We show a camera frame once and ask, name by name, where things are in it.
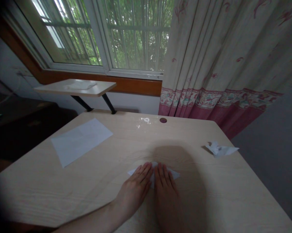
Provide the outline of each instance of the left hand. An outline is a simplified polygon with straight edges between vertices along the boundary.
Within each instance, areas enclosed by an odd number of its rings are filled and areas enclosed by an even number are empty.
[[[149,180],[152,173],[151,163],[140,165],[134,174],[123,183],[117,197],[112,201],[112,205],[123,217],[123,222],[132,217],[143,203],[151,185]]]

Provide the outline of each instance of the desk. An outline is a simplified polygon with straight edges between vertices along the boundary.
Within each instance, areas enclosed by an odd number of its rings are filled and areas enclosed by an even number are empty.
[[[62,168],[50,138],[97,118],[113,136]],[[238,152],[215,159],[204,145],[231,142],[213,121],[93,110],[79,115],[0,173],[11,220],[58,227],[115,198],[127,172],[160,161],[176,179],[194,232],[292,232],[292,221]],[[154,191],[117,232],[159,232]]]
[[[86,89],[86,90],[78,90],[78,89],[68,89],[68,85],[72,84],[93,84],[96,83],[95,86]],[[111,114],[115,114],[117,111],[114,109],[111,104],[106,92],[110,91],[117,84],[113,82],[102,82],[102,81],[91,81],[91,80],[81,80],[81,79],[66,79],[60,82],[52,83],[49,85],[44,85],[41,87],[36,87],[35,91],[40,93],[53,93],[53,94],[69,94],[73,97],[79,104],[81,104],[88,112],[92,111],[93,108],[87,105],[80,96],[89,96],[89,97],[100,97],[102,96],[109,109],[111,110]]]

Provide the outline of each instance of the floral curtain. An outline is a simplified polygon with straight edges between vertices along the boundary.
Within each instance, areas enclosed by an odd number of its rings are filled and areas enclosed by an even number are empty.
[[[292,87],[292,0],[175,0],[159,115],[233,138]]]

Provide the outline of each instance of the crumpled paper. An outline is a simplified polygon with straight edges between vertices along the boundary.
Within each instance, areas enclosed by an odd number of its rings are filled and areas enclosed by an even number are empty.
[[[152,167],[153,168],[158,166],[157,162],[151,162],[151,163],[152,163]],[[127,173],[131,176],[131,175],[133,175],[133,173],[135,172],[136,169],[137,168],[135,168],[133,170],[130,170]],[[181,176],[178,172],[173,171],[170,168],[167,168],[167,169],[168,169],[168,171],[171,171],[174,180]],[[150,181],[151,181],[151,186],[150,187],[154,189],[155,188],[155,171],[153,171],[153,173],[152,173],[152,175],[150,177]]]
[[[238,147],[226,147],[226,146],[219,146],[217,141],[211,142],[211,145],[205,145],[214,155],[215,158],[230,155],[233,152],[236,152],[239,148]]]

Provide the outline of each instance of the wall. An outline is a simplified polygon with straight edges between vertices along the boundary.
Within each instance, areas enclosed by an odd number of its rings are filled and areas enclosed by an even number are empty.
[[[232,143],[292,220],[292,89]]]
[[[23,78],[17,75],[17,70],[19,69],[29,73],[29,76],[24,76]],[[1,38],[0,80],[9,88],[15,90],[15,93],[21,97],[56,102],[60,107],[76,110],[78,114],[84,111],[84,108],[69,95],[39,94],[35,92],[33,88],[41,86],[41,84],[31,76],[24,64]],[[160,97],[114,92],[109,92],[107,95],[116,110],[158,114]],[[109,109],[102,97],[82,97],[82,99],[93,108]]]

